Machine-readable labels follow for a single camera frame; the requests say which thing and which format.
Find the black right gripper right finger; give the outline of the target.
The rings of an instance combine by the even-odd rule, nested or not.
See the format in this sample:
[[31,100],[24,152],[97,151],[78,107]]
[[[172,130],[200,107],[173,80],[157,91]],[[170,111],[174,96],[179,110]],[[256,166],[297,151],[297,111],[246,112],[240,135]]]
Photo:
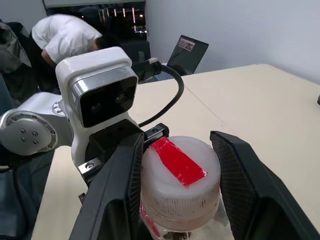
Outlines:
[[249,143],[220,131],[210,141],[220,162],[220,190],[234,240],[320,240],[283,181]]

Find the white jar with red tape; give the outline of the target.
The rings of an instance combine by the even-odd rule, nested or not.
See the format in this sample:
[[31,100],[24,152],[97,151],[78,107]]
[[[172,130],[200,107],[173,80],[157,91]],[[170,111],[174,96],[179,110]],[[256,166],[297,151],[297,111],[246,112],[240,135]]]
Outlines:
[[234,240],[223,205],[221,166],[205,142],[162,137],[142,157],[140,217],[151,240]]

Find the person in white shirt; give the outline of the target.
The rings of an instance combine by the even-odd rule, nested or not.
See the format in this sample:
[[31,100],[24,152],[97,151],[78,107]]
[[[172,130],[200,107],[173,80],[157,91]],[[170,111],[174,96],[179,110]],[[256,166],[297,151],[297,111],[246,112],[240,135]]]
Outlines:
[[109,33],[100,33],[83,19],[54,14],[38,21],[31,29],[32,66],[46,74],[66,58],[118,45]]

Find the black open laptop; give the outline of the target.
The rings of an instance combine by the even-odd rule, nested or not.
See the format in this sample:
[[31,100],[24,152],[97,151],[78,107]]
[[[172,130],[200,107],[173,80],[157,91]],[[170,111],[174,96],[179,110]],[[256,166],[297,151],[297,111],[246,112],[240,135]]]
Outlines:
[[167,62],[181,76],[192,75],[203,59],[208,43],[181,35]]

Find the dark jacket on chair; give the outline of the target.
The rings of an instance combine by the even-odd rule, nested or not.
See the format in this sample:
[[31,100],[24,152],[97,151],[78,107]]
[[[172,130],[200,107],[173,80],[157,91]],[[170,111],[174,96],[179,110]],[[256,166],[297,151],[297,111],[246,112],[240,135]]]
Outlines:
[[39,91],[27,52],[12,28],[1,20],[0,76],[17,104],[22,104]]

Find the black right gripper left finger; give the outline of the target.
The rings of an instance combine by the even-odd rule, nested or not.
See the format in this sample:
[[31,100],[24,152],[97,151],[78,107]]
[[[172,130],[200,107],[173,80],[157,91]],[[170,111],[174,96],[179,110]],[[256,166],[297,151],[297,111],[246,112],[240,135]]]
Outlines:
[[68,240],[137,240],[144,135],[124,138],[89,185]]

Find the dark window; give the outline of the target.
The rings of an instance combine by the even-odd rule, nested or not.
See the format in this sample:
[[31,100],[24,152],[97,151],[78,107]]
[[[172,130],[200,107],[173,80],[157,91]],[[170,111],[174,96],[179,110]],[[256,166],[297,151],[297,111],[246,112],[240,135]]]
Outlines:
[[42,0],[48,15],[78,17],[122,41],[146,40],[146,0]]

